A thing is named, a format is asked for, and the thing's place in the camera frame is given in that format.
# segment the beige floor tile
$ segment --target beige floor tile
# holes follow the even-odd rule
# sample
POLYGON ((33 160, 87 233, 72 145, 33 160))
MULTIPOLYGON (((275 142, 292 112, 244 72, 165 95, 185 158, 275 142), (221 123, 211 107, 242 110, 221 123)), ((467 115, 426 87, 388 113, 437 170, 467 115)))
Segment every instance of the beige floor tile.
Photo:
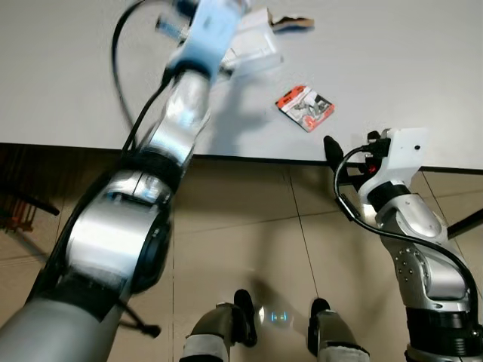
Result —
MULTIPOLYGON (((33 231, 26 233, 45 255, 48 255, 54 247, 59 221, 59 216, 37 210, 32 224, 33 231)), ((33 261, 34 258, 29 250, 11 237, 10 232, 5 234, 0 231, 0 265, 3 262, 10 263, 13 260, 18 262, 33 261)))
POLYGON ((284 166, 195 160, 175 200, 176 234, 297 215, 284 166))
MULTIPOLYGON (((290 175, 300 215, 314 215, 339 210, 334 201, 334 173, 329 167, 291 166, 290 175)), ((432 196, 431 190, 420 172, 414 176, 410 189, 423 198, 432 196)), ((357 192, 353 187, 343 186, 342 191, 354 204, 359 204, 357 192)))
POLYGON ((0 266, 0 325, 25 304, 40 268, 37 262, 4 263, 0 266))
POLYGON ((174 360, 198 319, 240 288, 290 323, 265 318, 257 346, 236 346, 233 362, 315 360, 305 340, 315 286, 298 218, 177 235, 174 261, 174 360))
POLYGON ((424 172, 435 197, 483 191, 483 175, 424 172))
POLYGON ((426 205, 428 205, 429 209, 436 215, 438 215, 440 218, 443 219, 443 222, 445 224, 448 224, 448 221, 445 218, 445 215, 443 215, 443 212, 441 211, 441 208, 438 205, 438 202, 436 201, 435 198, 425 198, 424 201, 426 202, 426 205))
MULTIPOLYGON (((131 306, 148 324, 158 324, 161 334, 152 339, 137 331, 119 328, 109 362, 171 362, 173 333, 173 250, 161 280, 151 289, 134 296, 131 306)), ((123 320, 131 322, 125 314, 123 320)))
MULTIPOLYGON (((454 224, 483 208, 483 192, 442 197, 438 203, 448 222, 454 224)), ((458 236, 456 242, 480 291, 483 290, 483 225, 458 236)))
POLYGON ((379 237, 342 213, 301 219, 318 295, 340 313, 372 362, 404 361, 405 307, 379 237))

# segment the robotic arm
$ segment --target robotic arm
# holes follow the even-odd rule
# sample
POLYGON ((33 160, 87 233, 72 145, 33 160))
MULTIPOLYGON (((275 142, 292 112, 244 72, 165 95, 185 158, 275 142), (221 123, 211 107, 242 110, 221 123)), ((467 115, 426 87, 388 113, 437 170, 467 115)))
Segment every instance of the robotic arm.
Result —
MULTIPOLYGON (((160 333, 127 302, 154 285, 165 267, 171 199, 208 120, 211 85, 247 8, 245 0, 199 3, 191 33, 165 72, 174 86, 160 121, 74 209, 27 303, 0 329, 1 361, 106 361, 124 311, 142 333, 160 333)), ((238 296, 238 303, 249 312, 246 299, 238 296)), ((224 311, 240 308, 235 301, 224 311)), ((244 322, 243 313, 224 315, 229 326, 233 318, 244 322)))
MULTIPOLYGON (((368 145, 343 157, 337 142, 326 137, 327 159, 335 171, 334 191, 349 220, 379 234, 392 257, 408 318, 410 343, 406 360, 482 361, 482 328, 478 323, 478 291, 473 276, 449 243, 443 222, 419 195, 408 190, 412 176, 422 164, 426 139, 423 129, 391 129, 382 136, 372 132, 368 145), (345 163, 357 152, 368 153, 365 166, 359 168, 362 175, 349 176, 345 163), (373 206, 379 229, 363 221, 345 195, 340 194, 342 183, 352 184, 361 202, 373 206)), ((328 311, 328 306, 312 311, 309 349, 319 357, 326 355, 329 342, 334 342, 323 327, 333 320, 334 313, 328 311)), ((339 342, 355 346, 351 353, 358 350, 352 336, 339 342)))

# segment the robot leg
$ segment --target robot leg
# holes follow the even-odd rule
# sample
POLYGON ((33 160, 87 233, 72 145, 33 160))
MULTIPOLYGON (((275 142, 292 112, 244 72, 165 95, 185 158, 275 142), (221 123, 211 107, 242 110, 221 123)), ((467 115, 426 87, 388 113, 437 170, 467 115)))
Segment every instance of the robot leg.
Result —
POLYGON ((206 313, 186 339, 180 362, 228 362, 235 343, 257 343, 254 306, 246 290, 237 290, 232 303, 206 313))
POLYGON ((317 298, 310 314, 307 342, 318 362, 369 362, 369 354, 325 299, 317 298))

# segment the black strap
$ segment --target black strap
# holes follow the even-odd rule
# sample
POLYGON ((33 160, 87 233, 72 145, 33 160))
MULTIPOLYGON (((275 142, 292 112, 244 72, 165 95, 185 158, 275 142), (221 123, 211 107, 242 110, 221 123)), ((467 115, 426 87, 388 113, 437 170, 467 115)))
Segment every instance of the black strap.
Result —
POLYGON ((197 354, 194 356, 183 357, 180 362, 223 362, 221 358, 212 356, 211 354, 197 354))
POLYGON ((409 357, 408 351, 405 352, 405 357, 406 362, 417 362, 416 360, 413 360, 411 357, 409 357))
POLYGON ((183 177, 183 169, 175 161, 151 151, 127 154, 119 160, 116 168, 149 173, 159 178, 173 193, 178 190, 183 177))
POLYGON ((75 305, 101 322, 117 303, 119 294, 84 275, 70 272, 54 289, 43 292, 40 297, 75 305))
POLYGON ((326 344, 327 344, 327 347, 345 347, 345 348, 356 349, 358 351, 364 352, 367 356, 370 356, 369 352, 363 349, 360 345, 356 345, 354 343, 327 341, 326 344))

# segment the small box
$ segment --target small box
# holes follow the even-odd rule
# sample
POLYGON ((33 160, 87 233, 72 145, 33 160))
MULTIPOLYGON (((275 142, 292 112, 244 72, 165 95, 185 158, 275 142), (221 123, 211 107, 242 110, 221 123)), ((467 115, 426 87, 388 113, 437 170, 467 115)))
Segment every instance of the small box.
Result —
POLYGON ((315 130, 335 110, 334 104, 306 85, 297 85, 275 104, 307 132, 315 130))

